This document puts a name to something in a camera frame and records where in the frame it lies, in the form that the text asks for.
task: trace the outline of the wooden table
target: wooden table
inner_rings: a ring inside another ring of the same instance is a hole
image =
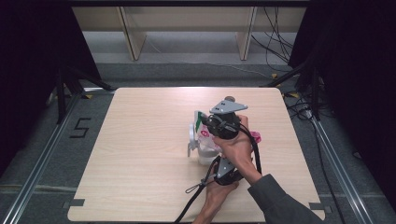
[[[73,221],[173,222],[192,196],[184,191],[200,182],[207,167],[197,151],[187,157],[194,110],[207,112],[225,96],[248,105],[251,131],[262,134],[263,174],[271,173],[299,202],[319,203],[289,114],[278,89],[121,88],[114,95],[75,200]],[[215,222],[263,222],[259,206],[243,179],[222,206]],[[205,191],[182,221],[193,221]],[[316,213],[324,218],[323,211]]]

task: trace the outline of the gray floor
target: gray floor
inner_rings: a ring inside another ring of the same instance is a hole
[[[234,35],[231,33],[149,33],[141,57],[136,62],[129,58],[122,33],[86,33],[85,36],[103,80],[115,87],[257,87],[268,83],[268,77],[273,73],[282,74],[275,69],[289,69],[273,54],[267,55],[268,62],[272,65],[269,67],[265,60],[265,50],[254,41],[251,42],[247,61],[240,61]],[[255,36],[262,43],[268,40],[263,34]],[[295,34],[283,36],[292,42]],[[282,87],[292,87],[296,78],[285,82]],[[74,197],[111,99],[111,94],[95,94],[90,99],[79,100],[19,223],[70,223],[64,203]],[[291,97],[285,100],[288,105],[293,105],[296,101]],[[321,113],[333,116],[330,109],[323,109]],[[321,123],[367,205],[374,223],[396,223],[394,211],[370,172],[362,161],[352,155],[354,147],[337,119],[321,117]],[[75,130],[75,125],[81,118],[90,119],[81,122],[89,128],[86,136],[70,138],[71,135],[82,134],[82,131]],[[35,166],[35,161],[55,128],[56,120],[57,105],[52,102],[37,123],[35,132],[26,141],[26,147],[17,154],[0,179],[0,218],[4,217]],[[324,205],[332,208],[332,213],[326,215],[325,223],[341,223],[335,201],[320,169],[313,128],[308,121],[294,118],[292,122],[318,195]],[[359,223],[329,162],[323,157],[324,168],[341,208],[341,215],[348,224]]]

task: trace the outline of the dark sleeve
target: dark sleeve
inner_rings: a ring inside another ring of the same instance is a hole
[[[263,176],[248,192],[264,212],[268,224],[317,224],[323,221],[289,196],[271,175]]]

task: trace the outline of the hand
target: hand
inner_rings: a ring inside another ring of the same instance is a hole
[[[231,185],[219,185],[213,178],[208,180],[206,186],[206,200],[205,204],[198,215],[192,222],[193,224],[208,224],[215,217],[216,213],[220,210],[222,204],[225,202],[227,196],[236,188],[239,182],[233,182]]]
[[[248,117],[239,115],[238,118],[248,131]],[[251,161],[251,143],[245,133],[239,132],[234,139],[215,137],[213,141],[221,147],[223,156],[239,170],[250,185],[256,183],[262,177]]]

